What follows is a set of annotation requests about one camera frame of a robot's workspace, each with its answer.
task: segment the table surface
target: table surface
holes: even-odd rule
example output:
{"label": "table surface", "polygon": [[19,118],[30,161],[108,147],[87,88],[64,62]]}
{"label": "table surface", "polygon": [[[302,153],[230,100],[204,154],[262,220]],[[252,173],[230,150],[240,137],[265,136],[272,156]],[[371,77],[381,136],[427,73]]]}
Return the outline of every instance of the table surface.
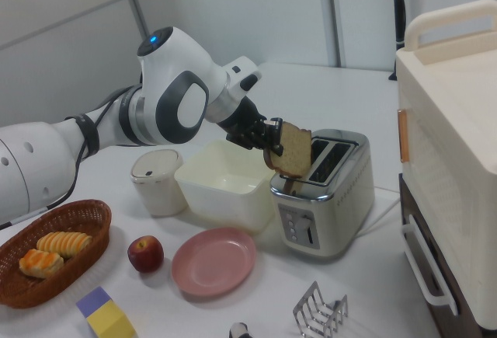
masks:
{"label": "table surface", "polygon": [[[270,63],[260,68],[262,80],[249,93],[260,113],[313,131],[336,128],[370,139],[376,197],[364,223],[368,226],[398,199],[397,83],[381,71]],[[187,160],[224,136],[217,126],[204,123],[184,145],[110,147],[84,161],[69,201],[99,199],[110,206],[109,247],[73,285],[43,305],[26,310],[0,306],[0,336],[94,337],[75,302],[102,286],[140,338],[228,338],[234,322],[245,322],[254,338],[298,337],[293,308],[317,281],[326,302],[348,297],[349,316],[336,337],[439,337],[402,250],[400,204],[355,239],[343,256],[326,261],[289,250],[273,219],[254,236],[255,266],[239,287],[216,298],[182,294],[171,278],[172,258],[187,239],[213,225],[189,209],[153,218],[134,190],[130,170],[151,149],[172,148]],[[1,231],[0,244],[32,220]],[[154,235],[165,250],[161,269],[148,275],[139,274],[127,258],[127,247],[142,235]]]}

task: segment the pink plate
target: pink plate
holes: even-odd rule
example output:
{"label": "pink plate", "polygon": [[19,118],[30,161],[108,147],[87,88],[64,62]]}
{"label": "pink plate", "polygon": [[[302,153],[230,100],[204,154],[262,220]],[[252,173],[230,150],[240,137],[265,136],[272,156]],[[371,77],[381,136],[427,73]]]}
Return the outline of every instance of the pink plate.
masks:
{"label": "pink plate", "polygon": [[172,279],[187,294],[212,297],[237,287],[255,262],[252,237],[235,228],[210,229],[186,241],[172,259]]}

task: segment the toy block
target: toy block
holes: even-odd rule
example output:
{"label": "toy block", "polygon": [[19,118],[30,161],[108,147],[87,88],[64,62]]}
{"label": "toy block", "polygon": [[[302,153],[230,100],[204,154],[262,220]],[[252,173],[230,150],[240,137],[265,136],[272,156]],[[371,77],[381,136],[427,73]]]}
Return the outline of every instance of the toy block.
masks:
{"label": "toy block", "polygon": [[76,305],[98,338],[135,336],[130,320],[101,287],[88,293]]}
{"label": "toy block", "polygon": [[98,338],[131,338],[134,327],[123,311],[110,300],[86,319]]}
{"label": "toy block", "polygon": [[85,297],[77,301],[76,305],[86,319],[93,312],[111,300],[112,298],[101,287],[97,287],[95,290],[89,292]]}

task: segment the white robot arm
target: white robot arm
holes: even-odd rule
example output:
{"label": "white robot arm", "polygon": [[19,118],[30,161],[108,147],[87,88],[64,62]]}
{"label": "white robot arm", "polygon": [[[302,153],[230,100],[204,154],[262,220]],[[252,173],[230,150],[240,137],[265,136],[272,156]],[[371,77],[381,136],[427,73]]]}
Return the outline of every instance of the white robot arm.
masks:
{"label": "white robot arm", "polygon": [[176,27],[155,31],[138,48],[142,84],[112,94],[98,109],[57,124],[0,128],[0,224],[62,202],[82,159],[110,145],[187,142],[203,119],[244,148],[281,155],[282,120],[267,120],[245,97],[260,80],[246,57],[221,67]]}

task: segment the wicker basket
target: wicker basket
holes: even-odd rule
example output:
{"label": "wicker basket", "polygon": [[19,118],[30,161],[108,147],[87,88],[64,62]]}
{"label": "wicker basket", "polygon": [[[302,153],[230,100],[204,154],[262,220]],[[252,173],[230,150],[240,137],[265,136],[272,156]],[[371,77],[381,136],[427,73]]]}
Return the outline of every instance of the wicker basket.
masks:
{"label": "wicker basket", "polygon": [[[80,200],[57,207],[38,218],[0,247],[0,303],[13,308],[40,305],[78,279],[109,244],[110,208],[100,200]],[[28,277],[19,260],[50,232],[84,232],[93,240],[45,280]]]}

